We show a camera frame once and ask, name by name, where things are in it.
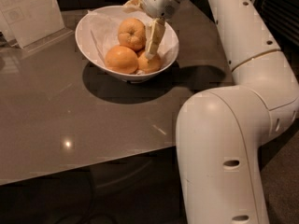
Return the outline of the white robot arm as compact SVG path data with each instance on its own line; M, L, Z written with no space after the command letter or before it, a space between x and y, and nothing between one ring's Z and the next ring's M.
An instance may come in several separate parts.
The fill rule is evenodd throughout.
M149 57L162 24L182 0L129 0L153 22ZM233 77L201 91L178 113L176 148L188 224L269 224L258 149L284 133L299 110L298 81L250 0L207 0Z

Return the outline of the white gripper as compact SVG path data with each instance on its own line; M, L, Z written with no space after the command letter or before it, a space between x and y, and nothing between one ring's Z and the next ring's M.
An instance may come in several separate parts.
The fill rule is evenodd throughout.
M164 37L165 20L173 17L179 7L176 0L128 0L123 9L125 12L144 10L153 19L146 25L145 56L151 60L157 54L158 48Z

